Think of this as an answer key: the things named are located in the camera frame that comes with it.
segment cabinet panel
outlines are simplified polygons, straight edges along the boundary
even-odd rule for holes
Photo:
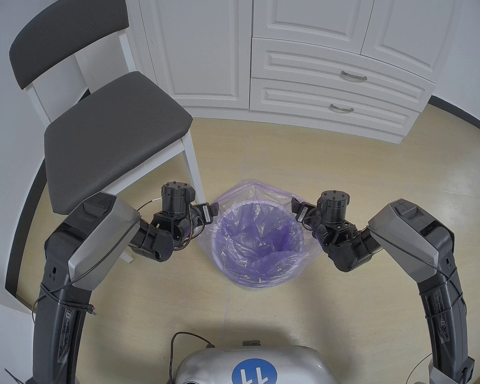
[[[406,135],[419,113],[338,89],[252,78],[250,109],[309,116]]]
[[[460,8],[461,0],[375,0],[361,54],[435,82]]]
[[[294,41],[252,39],[252,77],[342,89],[423,111],[435,84],[384,62]]]
[[[248,108],[252,3],[141,0],[158,85],[184,106]]]
[[[255,0],[253,35],[360,53],[373,0]]]

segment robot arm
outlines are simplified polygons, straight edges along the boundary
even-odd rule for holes
[[[349,200],[345,192],[325,191],[317,206],[292,199],[292,211],[343,272],[384,248],[418,284],[432,344],[430,383],[468,382],[474,360],[468,357],[467,311],[453,256],[453,232],[403,199],[388,204],[358,231],[345,220]]]
[[[218,205],[191,206],[188,184],[162,187],[161,212],[148,224],[116,196],[89,197],[45,242],[45,271],[40,285],[33,343],[33,377],[28,384],[74,384],[78,348],[92,291],[123,250],[162,262],[183,249],[197,226],[212,222]]]

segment plastic bag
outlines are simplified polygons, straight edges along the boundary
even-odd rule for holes
[[[203,251],[234,283],[266,288],[298,276],[322,252],[295,220],[291,199],[301,198],[245,180],[216,199],[218,216],[198,237]]]

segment transparent plastic liner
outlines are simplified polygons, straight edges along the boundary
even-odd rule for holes
[[[322,252],[295,220],[296,197],[256,180],[244,180],[216,199],[218,216],[198,243],[234,283],[267,288],[298,276]]]

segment light wood floor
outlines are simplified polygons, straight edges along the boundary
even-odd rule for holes
[[[205,194],[212,201],[255,178],[316,202],[324,190],[351,196],[347,219],[362,228],[390,201],[419,204],[455,233],[455,259],[468,305],[469,354],[480,361],[480,129],[428,105],[401,145],[314,129],[195,119],[192,136]],[[167,181],[188,181],[177,156],[124,190],[134,207]],[[161,202],[142,210],[146,220]],[[45,190],[25,249],[19,295],[38,295],[43,242],[64,219]],[[416,284],[385,251],[344,274],[323,253],[302,275],[275,288],[230,283],[197,244],[163,264],[118,260],[91,303],[77,376],[81,383],[165,383],[169,342],[196,332],[218,347],[260,339],[323,353],[342,384],[404,383],[431,352]],[[178,338],[175,366],[204,344]],[[427,382],[422,363],[409,383]],[[476,369],[474,378],[480,377]]]

